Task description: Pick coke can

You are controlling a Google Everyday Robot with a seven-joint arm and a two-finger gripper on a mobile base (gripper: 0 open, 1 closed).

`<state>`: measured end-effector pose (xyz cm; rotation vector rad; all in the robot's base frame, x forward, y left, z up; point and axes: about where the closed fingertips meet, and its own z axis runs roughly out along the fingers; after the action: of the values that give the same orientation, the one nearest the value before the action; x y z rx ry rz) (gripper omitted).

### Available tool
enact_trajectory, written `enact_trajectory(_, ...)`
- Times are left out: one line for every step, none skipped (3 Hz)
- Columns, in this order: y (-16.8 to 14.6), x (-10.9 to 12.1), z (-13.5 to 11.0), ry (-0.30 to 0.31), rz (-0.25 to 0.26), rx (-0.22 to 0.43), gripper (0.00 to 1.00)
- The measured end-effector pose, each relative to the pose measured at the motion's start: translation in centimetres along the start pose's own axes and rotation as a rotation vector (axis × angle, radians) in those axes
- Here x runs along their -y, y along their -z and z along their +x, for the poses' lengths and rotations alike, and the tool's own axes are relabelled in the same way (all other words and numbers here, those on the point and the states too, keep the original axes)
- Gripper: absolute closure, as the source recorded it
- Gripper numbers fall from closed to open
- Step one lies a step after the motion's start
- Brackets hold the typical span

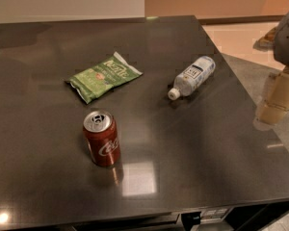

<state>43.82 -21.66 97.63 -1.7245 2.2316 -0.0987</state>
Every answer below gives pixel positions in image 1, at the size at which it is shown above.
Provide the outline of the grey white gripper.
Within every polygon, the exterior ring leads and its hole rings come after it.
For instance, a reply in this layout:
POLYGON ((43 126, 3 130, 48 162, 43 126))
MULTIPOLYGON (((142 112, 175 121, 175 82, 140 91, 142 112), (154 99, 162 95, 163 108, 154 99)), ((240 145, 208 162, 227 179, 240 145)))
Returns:
MULTIPOLYGON (((274 38, 274 58, 289 65, 289 12, 282 17, 276 27, 274 38)), ((263 89, 262 100, 257 106, 259 121, 275 125, 289 112, 289 66, 279 73, 270 73, 263 89)))

